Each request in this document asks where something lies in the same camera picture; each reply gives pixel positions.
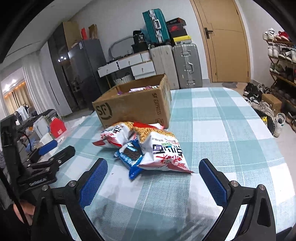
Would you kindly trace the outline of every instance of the checkered tablecloth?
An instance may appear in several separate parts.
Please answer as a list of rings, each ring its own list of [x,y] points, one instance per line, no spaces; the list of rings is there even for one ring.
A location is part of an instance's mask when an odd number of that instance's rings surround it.
[[[267,188],[276,223],[282,231],[296,222],[296,201],[290,172],[263,121],[247,102],[227,88],[171,91],[169,131],[178,138],[194,174],[143,171],[134,181],[113,157],[114,149],[96,147],[103,129],[96,113],[68,137],[61,148],[72,145],[76,155],[60,167],[52,187],[77,180],[99,158],[108,173],[93,202],[85,208],[105,240],[202,240],[221,212],[201,176],[198,165],[208,158],[218,171],[242,186]],[[74,239],[79,240],[65,207],[64,217]],[[242,220],[242,207],[228,240]]]

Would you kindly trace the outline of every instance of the bolt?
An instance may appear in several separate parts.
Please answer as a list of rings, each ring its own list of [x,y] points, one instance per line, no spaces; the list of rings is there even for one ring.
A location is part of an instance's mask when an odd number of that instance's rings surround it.
[[[70,187],[74,187],[75,185],[76,185],[76,181],[70,181],[70,182],[69,182],[69,186],[70,186]]]
[[[44,185],[43,187],[42,187],[42,191],[46,191],[48,189],[48,185]]]
[[[231,186],[233,187],[237,187],[239,185],[239,183],[237,181],[231,181]]]
[[[262,191],[264,191],[264,190],[265,190],[265,186],[264,186],[264,185],[262,185],[262,184],[260,184],[260,185],[259,185],[259,188],[260,188]]]

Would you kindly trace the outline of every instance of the white drawer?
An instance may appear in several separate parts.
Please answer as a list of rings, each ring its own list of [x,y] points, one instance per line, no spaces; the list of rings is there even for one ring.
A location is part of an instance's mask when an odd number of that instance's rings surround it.
[[[146,61],[151,60],[151,59],[150,59],[149,51],[141,53],[141,56],[142,56],[142,60],[143,60],[143,62],[146,62]]]
[[[118,60],[119,69],[124,69],[126,67],[133,66],[135,64],[142,63],[141,54],[135,54],[124,59]]]
[[[106,64],[106,65],[104,65],[102,67],[99,67],[98,73],[99,73],[100,77],[103,77],[103,76],[108,75],[110,73],[113,73],[113,72],[115,72],[117,70],[119,70],[118,66],[117,66],[117,62],[114,61],[112,63],[109,63],[109,64]]]
[[[154,72],[149,72],[149,73],[137,75],[137,76],[135,76],[135,80],[147,78],[147,77],[150,77],[150,76],[153,76],[153,75],[156,75],[155,71]]]
[[[154,65],[152,61],[137,64],[131,67],[134,76],[155,72]]]

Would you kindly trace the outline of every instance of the person's hand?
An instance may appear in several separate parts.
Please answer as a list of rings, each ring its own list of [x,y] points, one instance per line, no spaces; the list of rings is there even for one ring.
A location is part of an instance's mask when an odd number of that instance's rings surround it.
[[[28,220],[29,225],[32,225],[33,219],[32,219],[31,216],[34,215],[35,206],[28,203],[27,201],[20,201],[20,205],[22,206],[22,209],[23,209],[23,211],[25,213],[25,216],[26,216],[26,218]],[[21,222],[23,223],[23,219],[22,219],[22,217],[20,215],[20,212],[17,209],[15,204],[13,204],[13,210],[14,210],[16,216],[18,217],[18,219],[21,220]]]

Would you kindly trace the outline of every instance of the blue gripper pad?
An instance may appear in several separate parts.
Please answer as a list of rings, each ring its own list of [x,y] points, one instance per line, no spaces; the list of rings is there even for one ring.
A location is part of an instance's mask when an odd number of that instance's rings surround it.
[[[80,190],[79,205],[82,209],[89,206],[96,195],[108,171],[108,164],[103,159]]]
[[[39,155],[44,156],[46,153],[50,152],[52,149],[57,147],[57,141],[52,140],[51,142],[47,143],[43,147],[39,149]]]
[[[198,169],[216,204],[221,207],[226,207],[227,192],[210,167],[204,160],[201,160]]]

